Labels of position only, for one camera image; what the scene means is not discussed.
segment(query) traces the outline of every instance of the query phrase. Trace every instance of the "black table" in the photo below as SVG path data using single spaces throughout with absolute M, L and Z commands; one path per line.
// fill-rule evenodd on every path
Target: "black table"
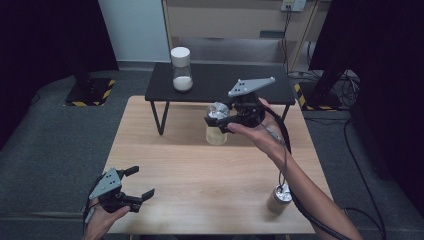
M 290 105 L 295 99 L 283 66 L 233 65 L 233 64 L 191 64 L 193 87 L 188 92 L 179 92 L 172 83 L 173 70 L 171 63 L 156 63 L 152 77 L 147 87 L 145 100 L 149 101 L 155 117 L 159 134 L 163 135 L 170 102 L 228 102 L 228 91 L 238 79 L 259 79 L 274 77 L 275 82 L 256 91 L 256 94 L 266 99 L 270 104 L 286 105 L 282 118 L 284 119 Z M 159 123 L 155 102 L 166 102 Z

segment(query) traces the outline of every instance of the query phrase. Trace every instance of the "human arm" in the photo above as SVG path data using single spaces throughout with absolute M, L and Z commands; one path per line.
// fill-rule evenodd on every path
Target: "human arm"
M 269 106 L 266 101 L 262 99 L 261 101 Z M 358 230 L 345 213 L 305 174 L 285 146 L 276 141 L 266 127 L 272 129 L 283 139 L 278 124 L 268 113 L 266 113 L 262 124 L 255 128 L 247 128 L 235 123 L 228 125 L 230 131 L 246 136 L 262 152 L 267 154 L 285 175 L 291 190 L 308 213 L 329 228 L 350 239 L 361 239 Z M 332 236 L 320 230 L 315 224 L 312 224 L 312 226 L 321 239 L 333 239 Z
M 130 211 L 129 206 L 122 207 L 114 213 L 108 213 L 101 205 L 98 205 L 98 200 L 95 199 L 91 204 L 94 208 L 93 216 L 87 224 L 83 240 L 100 240 L 116 220 L 122 218 Z

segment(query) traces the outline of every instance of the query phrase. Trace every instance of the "table leg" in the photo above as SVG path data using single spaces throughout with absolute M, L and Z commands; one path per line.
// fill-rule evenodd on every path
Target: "table leg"
M 165 110 L 163 111 L 162 115 L 162 123 L 159 123 L 155 102 L 150 101 L 150 106 L 152 107 L 153 116 L 155 117 L 156 127 L 158 128 L 159 135 L 163 135 L 163 131 L 165 130 L 166 117 L 168 116 L 169 102 L 167 101 L 165 104 Z
M 281 116 L 281 119 L 283 119 L 283 122 L 284 122 L 284 119 L 286 119 L 286 116 L 287 116 L 287 112 L 289 111 L 289 108 L 290 108 L 290 105 L 286 105 L 286 107 L 284 108 L 284 112 L 283 112 L 283 115 Z

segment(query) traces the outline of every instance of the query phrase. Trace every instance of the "human hand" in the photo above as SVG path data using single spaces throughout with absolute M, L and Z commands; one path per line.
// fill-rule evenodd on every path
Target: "human hand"
M 270 108 L 269 103 L 265 99 L 259 98 L 259 100 L 262 104 Z M 257 148 L 269 155 L 276 147 L 281 148 L 282 145 L 271 136 L 266 128 L 270 128 L 273 132 L 280 136 L 281 139 L 283 139 L 278 123 L 268 112 L 265 113 L 265 118 L 262 123 L 254 128 L 249 128 L 237 123 L 228 124 L 228 129 L 231 132 L 246 136 Z
M 87 224 L 84 234 L 84 240 L 99 240 L 109 231 L 116 220 L 122 218 L 130 211 L 129 206 L 122 207 L 114 213 L 108 213 L 101 205 L 99 200 L 93 200 L 90 206 L 94 206 L 94 213 Z

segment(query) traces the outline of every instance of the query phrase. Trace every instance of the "black curtain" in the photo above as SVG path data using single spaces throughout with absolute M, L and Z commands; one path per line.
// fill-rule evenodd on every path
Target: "black curtain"
M 118 69 L 97 0 L 0 1 L 0 36 L 0 149 L 40 87 L 75 74 L 70 58 L 81 71 Z
M 310 68 L 326 70 L 331 58 L 344 59 L 334 50 L 350 37 L 344 67 L 360 78 L 355 126 L 371 160 L 381 159 L 375 167 L 385 164 L 424 216 L 423 9 L 423 1 L 332 1 Z M 358 31 L 347 32 L 354 19 Z

